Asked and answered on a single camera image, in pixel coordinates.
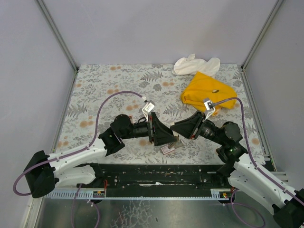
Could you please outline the red white staple box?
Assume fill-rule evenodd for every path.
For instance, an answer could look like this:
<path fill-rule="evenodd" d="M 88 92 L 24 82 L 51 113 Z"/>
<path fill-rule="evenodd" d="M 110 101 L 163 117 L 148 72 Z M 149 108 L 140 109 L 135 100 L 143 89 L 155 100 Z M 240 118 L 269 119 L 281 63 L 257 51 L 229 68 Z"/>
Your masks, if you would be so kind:
<path fill-rule="evenodd" d="M 165 145 L 161 147 L 162 154 L 166 155 L 170 152 L 173 152 L 175 150 L 174 146 Z"/>

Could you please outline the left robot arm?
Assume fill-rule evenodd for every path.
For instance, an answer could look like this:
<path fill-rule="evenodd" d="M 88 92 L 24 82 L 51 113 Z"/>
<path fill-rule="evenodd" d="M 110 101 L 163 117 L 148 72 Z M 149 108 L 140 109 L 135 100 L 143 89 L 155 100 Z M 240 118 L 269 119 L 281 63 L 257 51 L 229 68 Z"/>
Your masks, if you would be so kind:
<path fill-rule="evenodd" d="M 36 152 L 25 167 L 25 178 L 33 198 L 49 194 L 55 187 L 89 184 L 96 174 L 87 162 L 104 158 L 125 147 L 124 139 L 147 137 L 155 146 L 176 142 L 173 131 L 152 112 L 141 122 L 132 123 L 120 114 L 110 127 L 85 148 L 76 147 L 54 155 Z"/>

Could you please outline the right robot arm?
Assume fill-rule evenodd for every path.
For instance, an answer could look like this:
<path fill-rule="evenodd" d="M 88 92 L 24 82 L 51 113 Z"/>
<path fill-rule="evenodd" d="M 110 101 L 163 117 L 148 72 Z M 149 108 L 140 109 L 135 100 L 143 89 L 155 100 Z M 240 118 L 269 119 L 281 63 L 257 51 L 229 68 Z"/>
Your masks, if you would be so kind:
<path fill-rule="evenodd" d="M 263 165 L 254 160 L 242 140 L 239 126 L 225 122 L 217 127 L 201 112 L 172 123 L 170 129 L 179 135 L 196 139 L 204 137 L 220 145 L 216 150 L 224 163 L 217 173 L 229 184 L 259 202 L 281 228 L 298 228 L 304 223 L 304 191 L 284 183 Z"/>

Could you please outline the yellow cloth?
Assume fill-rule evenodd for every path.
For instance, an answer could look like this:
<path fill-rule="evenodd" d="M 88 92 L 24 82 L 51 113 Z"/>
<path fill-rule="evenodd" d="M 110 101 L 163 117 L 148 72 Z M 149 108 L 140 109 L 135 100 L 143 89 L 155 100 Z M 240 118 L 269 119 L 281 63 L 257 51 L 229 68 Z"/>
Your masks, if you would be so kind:
<path fill-rule="evenodd" d="M 192 105 L 195 109 L 204 112 L 206 110 L 203 100 L 209 98 L 212 102 L 237 97 L 237 93 L 228 85 L 203 73 L 197 72 L 180 98 L 184 104 Z"/>

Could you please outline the white cloth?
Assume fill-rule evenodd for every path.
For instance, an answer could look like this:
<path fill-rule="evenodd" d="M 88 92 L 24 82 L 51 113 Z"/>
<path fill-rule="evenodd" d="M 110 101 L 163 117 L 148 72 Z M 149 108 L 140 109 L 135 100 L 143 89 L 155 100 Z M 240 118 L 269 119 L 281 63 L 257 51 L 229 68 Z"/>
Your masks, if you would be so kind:
<path fill-rule="evenodd" d="M 220 68 L 220 59 L 212 57 L 209 61 L 196 58 L 195 54 L 182 57 L 174 64 L 172 73 L 174 75 L 195 75 L 197 72 L 207 76 L 214 76 Z"/>

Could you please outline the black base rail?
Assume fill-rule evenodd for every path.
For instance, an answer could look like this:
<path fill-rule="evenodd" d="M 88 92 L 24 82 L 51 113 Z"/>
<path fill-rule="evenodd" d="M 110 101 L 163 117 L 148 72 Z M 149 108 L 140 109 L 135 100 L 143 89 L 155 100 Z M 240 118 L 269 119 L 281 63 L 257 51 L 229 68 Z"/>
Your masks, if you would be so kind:
<path fill-rule="evenodd" d="M 81 187 L 86 189 L 121 189 L 124 186 L 193 186 L 200 189 L 231 189 L 220 165 L 169 164 L 97 164 L 95 178 Z"/>

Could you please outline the right aluminium frame post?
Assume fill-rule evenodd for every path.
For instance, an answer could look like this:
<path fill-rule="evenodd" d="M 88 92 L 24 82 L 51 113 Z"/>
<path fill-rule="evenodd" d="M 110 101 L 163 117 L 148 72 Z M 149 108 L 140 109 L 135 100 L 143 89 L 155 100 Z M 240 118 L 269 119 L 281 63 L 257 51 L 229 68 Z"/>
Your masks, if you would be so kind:
<path fill-rule="evenodd" d="M 255 42 L 253 43 L 253 46 L 251 47 L 249 53 L 247 54 L 244 62 L 241 65 L 241 69 L 242 71 L 245 71 L 245 69 L 247 68 L 247 66 L 249 65 L 251 59 L 253 58 L 255 52 L 257 51 L 259 45 L 261 44 L 261 42 L 263 41 L 267 31 L 269 30 L 272 22 L 274 21 L 274 19 L 276 18 L 278 12 L 280 11 L 282 5 L 285 3 L 285 0 L 277 0 L 273 6 L 273 8 L 271 9 L 271 12 L 269 13 L 265 23 L 263 24 Z"/>

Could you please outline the aluminium frame post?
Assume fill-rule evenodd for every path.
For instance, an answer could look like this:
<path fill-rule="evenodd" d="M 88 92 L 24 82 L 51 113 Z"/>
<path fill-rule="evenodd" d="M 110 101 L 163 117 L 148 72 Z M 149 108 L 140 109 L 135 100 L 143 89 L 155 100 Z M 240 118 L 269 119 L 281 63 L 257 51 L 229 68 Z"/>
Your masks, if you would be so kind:
<path fill-rule="evenodd" d="M 242 71 L 245 71 L 245 69 L 247 68 L 247 66 L 249 65 L 251 59 L 253 58 L 255 52 L 257 51 L 259 45 L 261 44 L 261 42 L 263 41 L 267 31 L 269 30 L 272 22 L 274 21 L 274 19 L 276 18 L 278 12 L 280 11 L 282 5 L 285 3 L 285 0 L 277 0 L 273 6 L 273 8 L 271 9 L 271 12 L 269 13 L 265 23 L 263 24 L 255 42 L 253 43 L 253 46 L 251 47 L 249 53 L 247 54 L 244 62 L 241 65 L 241 69 Z"/>
<path fill-rule="evenodd" d="M 49 26 L 51 32 L 53 33 L 55 40 L 57 41 L 59 47 L 61 48 L 64 56 L 66 57 L 68 63 L 70 64 L 71 68 L 77 72 L 79 69 L 79 66 L 77 65 L 76 61 L 74 60 L 66 42 L 64 41 L 46 3 L 44 0 L 35 0 L 35 3 L 37 4 L 37 7 L 41 11 L 47 25 Z"/>

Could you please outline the left aluminium frame post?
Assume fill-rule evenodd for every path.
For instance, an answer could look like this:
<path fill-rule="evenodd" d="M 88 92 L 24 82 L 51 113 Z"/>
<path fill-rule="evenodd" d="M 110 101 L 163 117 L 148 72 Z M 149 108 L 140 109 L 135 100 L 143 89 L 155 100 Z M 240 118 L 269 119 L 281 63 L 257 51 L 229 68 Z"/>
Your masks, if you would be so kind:
<path fill-rule="evenodd" d="M 68 63 L 70 64 L 71 68 L 77 72 L 79 69 L 79 66 L 77 65 L 76 61 L 74 60 L 66 42 L 64 41 L 46 3 L 44 0 L 35 0 L 35 3 L 37 4 L 37 7 L 41 11 L 47 25 L 49 26 L 51 32 L 53 33 L 55 40 L 57 41 L 59 47 L 61 48 L 64 56 L 66 57 Z"/>

